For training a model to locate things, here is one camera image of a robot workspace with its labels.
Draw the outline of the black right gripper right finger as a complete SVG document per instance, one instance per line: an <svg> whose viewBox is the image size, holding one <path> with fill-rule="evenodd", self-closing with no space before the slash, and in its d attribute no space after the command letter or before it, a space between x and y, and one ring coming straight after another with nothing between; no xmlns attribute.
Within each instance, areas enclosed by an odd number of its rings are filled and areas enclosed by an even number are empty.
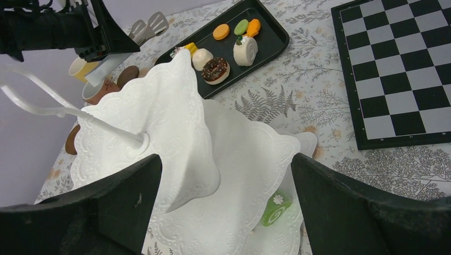
<svg viewBox="0 0 451 255"><path fill-rule="evenodd" d="M314 254L450 254L450 197L401 197L301 153L291 172Z"/></svg>

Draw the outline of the silver serving tongs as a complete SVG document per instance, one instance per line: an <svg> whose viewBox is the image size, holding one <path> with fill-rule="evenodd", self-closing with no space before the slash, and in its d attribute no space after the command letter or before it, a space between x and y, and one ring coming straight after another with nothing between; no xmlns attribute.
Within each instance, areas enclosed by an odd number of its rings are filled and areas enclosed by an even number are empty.
<svg viewBox="0 0 451 255"><path fill-rule="evenodd" d="M148 40L160 36L169 28L169 22L164 14L160 11L154 13L147 22L143 20L136 21L130 30L129 37L140 48ZM129 58L132 53L113 54L105 57L85 79L94 87L100 85L104 78L107 77L116 67Z"/></svg>

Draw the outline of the white three-tier dessert stand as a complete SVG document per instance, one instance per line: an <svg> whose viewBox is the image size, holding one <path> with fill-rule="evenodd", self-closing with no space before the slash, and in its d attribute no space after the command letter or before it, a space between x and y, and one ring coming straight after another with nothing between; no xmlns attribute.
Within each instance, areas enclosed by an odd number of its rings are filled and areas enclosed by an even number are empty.
<svg viewBox="0 0 451 255"><path fill-rule="evenodd" d="M160 157L162 177L141 254L298 253L303 216L290 164L297 153L312 155L315 137L276 131L203 99L187 50L82 109L30 72L16 73L61 106L33 106L11 86L1 85L13 103L36 115L78 118L71 191L152 154ZM292 204L264 227L260 220L277 190Z"/></svg>

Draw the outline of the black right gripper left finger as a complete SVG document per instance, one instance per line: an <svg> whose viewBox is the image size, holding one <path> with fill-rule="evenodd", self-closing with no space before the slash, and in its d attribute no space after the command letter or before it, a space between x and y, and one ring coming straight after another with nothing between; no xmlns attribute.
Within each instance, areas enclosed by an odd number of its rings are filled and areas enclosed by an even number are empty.
<svg viewBox="0 0 451 255"><path fill-rule="evenodd" d="M152 154L35 205L1 208L1 254L141 254L162 177Z"/></svg>

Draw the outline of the cream round mousse cake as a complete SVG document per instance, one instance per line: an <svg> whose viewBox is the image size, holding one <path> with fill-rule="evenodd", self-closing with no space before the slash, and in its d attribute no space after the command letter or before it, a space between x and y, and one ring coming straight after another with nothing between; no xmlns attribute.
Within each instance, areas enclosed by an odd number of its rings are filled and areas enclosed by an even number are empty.
<svg viewBox="0 0 451 255"><path fill-rule="evenodd" d="M191 60L194 68L197 71L202 71L206 63L211 59L213 59L213 57L214 57L213 54L209 50L205 48L200 48L194 52Z"/></svg>

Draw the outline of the green matcha roll cake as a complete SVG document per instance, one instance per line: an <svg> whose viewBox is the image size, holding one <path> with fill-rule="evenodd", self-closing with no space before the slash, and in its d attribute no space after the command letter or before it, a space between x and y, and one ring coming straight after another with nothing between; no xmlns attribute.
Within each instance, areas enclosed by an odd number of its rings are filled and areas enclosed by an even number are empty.
<svg viewBox="0 0 451 255"><path fill-rule="evenodd" d="M292 199L284 192L277 190L267 201L260 224L271 226L291 206Z"/></svg>

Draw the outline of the chocolate sprinkle donut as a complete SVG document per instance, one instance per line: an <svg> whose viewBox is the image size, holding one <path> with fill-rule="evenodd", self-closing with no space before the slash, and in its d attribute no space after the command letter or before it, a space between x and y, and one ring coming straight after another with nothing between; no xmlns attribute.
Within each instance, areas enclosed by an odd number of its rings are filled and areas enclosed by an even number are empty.
<svg viewBox="0 0 451 255"><path fill-rule="evenodd" d="M224 58L220 57L215 57L209 60L201 71L203 79L210 85L217 85L223 82L229 74L229 63Z"/></svg>

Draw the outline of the white swiss roll cake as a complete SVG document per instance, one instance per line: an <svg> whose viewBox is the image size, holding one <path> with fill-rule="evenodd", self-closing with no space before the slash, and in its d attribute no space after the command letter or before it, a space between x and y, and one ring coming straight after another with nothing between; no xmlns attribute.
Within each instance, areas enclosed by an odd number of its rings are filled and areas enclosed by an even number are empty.
<svg viewBox="0 0 451 255"><path fill-rule="evenodd" d="M238 36L233 46L233 57L239 66L251 66L256 58L258 45L253 37Z"/></svg>

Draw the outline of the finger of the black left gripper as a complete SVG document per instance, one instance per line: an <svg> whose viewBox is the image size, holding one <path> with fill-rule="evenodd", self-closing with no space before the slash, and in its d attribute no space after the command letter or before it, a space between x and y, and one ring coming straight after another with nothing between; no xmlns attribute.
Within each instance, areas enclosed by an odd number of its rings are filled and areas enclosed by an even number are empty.
<svg viewBox="0 0 451 255"><path fill-rule="evenodd" d="M135 53L140 47L114 21L103 1L76 1L76 13L83 18L82 39L87 45L76 48L87 62L98 62L113 54Z"/></svg>

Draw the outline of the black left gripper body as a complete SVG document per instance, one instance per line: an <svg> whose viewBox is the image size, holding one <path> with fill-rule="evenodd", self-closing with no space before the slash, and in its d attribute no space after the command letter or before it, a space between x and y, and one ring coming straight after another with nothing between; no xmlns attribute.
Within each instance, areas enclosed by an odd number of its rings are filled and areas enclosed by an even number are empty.
<svg viewBox="0 0 451 255"><path fill-rule="evenodd" d="M84 2L1 1L1 54L23 62L23 51L88 46L88 13Z"/></svg>

